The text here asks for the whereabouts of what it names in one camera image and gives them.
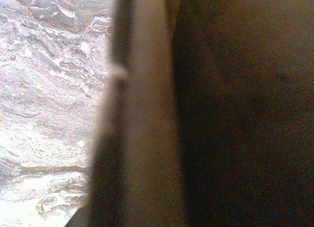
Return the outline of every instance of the stone floor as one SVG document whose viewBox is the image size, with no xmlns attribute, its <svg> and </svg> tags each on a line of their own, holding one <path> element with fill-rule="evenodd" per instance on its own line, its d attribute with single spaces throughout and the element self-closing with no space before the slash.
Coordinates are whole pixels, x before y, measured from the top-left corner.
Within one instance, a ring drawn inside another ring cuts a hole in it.
<svg viewBox="0 0 314 227">
<path fill-rule="evenodd" d="M 112 0 L 0 0 L 0 226 L 63 227 L 86 198 Z"/>
</svg>

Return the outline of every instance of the marble surface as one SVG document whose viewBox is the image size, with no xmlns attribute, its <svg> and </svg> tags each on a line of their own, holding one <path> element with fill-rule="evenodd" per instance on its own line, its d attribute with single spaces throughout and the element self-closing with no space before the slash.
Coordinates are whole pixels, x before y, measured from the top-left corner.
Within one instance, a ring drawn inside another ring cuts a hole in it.
<svg viewBox="0 0 314 227">
<path fill-rule="evenodd" d="M 88 194 L 113 0 L 0 0 L 0 226 L 63 227 Z"/>
</svg>

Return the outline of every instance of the dark surface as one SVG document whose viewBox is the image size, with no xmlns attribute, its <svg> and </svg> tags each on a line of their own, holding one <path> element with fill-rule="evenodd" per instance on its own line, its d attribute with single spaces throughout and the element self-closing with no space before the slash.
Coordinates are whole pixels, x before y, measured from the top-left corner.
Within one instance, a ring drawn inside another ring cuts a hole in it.
<svg viewBox="0 0 314 227">
<path fill-rule="evenodd" d="M 0 226 L 63 227 L 88 193 L 112 0 L 0 0 Z"/>
<path fill-rule="evenodd" d="M 182 0 L 173 58 L 191 226 L 313 225 L 311 1 Z"/>
</svg>

